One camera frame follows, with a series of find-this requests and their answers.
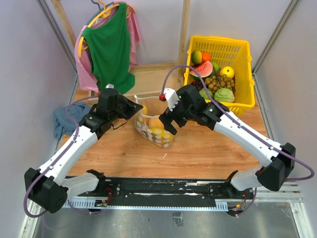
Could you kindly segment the yellow banana toy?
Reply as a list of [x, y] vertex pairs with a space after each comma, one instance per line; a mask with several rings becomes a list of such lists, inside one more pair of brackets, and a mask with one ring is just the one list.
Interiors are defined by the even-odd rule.
[[161, 128], [150, 128], [148, 132], [152, 135], [154, 140], [159, 140], [162, 143], [168, 143], [173, 140], [173, 135]]

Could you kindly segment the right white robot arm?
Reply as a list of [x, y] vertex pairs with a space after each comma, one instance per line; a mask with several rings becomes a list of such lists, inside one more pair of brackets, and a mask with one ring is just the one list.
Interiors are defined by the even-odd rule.
[[207, 103], [195, 86], [186, 85], [177, 91], [164, 88], [159, 99], [168, 105], [159, 117], [166, 131], [175, 135], [177, 130], [173, 122], [183, 127], [188, 121], [194, 121], [232, 139], [260, 163], [252, 169], [231, 173], [224, 186], [229, 198], [236, 198], [243, 190], [258, 186], [279, 191], [294, 169], [290, 156], [295, 155], [296, 149], [292, 144], [281, 145], [263, 136], [220, 102]]

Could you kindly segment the clear polka dot zip bag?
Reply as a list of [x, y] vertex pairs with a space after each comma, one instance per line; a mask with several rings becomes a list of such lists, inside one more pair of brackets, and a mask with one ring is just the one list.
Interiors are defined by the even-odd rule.
[[159, 120], [161, 110], [165, 109], [165, 103], [158, 96], [138, 97], [135, 102], [143, 108], [135, 115], [135, 129], [148, 141], [161, 148], [169, 148], [173, 143], [173, 135], [164, 129]]

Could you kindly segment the orange peach toy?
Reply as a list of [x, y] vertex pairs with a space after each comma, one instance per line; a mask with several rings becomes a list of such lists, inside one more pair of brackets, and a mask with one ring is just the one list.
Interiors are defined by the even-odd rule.
[[159, 118], [150, 118], [149, 119], [149, 128], [160, 128], [160, 129], [164, 129], [164, 125], [163, 123], [160, 121]]

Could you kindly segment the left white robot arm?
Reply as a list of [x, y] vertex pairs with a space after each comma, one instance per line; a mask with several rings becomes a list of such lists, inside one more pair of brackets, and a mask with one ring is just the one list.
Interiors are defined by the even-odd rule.
[[116, 89], [106, 88], [80, 121], [70, 118], [76, 128], [68, 141], [38, 169], [29, 168], [24, 174], [26, 194], [23, 207], [26, 215], [34, 217], [28, 211], [28, 200], [53, 214], [77, 195], [91, 192], [101, 196], [108, 191], [106, 177], [95, 170], [77, 177], [66, 176], [82, 154], [112, 128], [117, 119], [129, 120], [142, 108]]

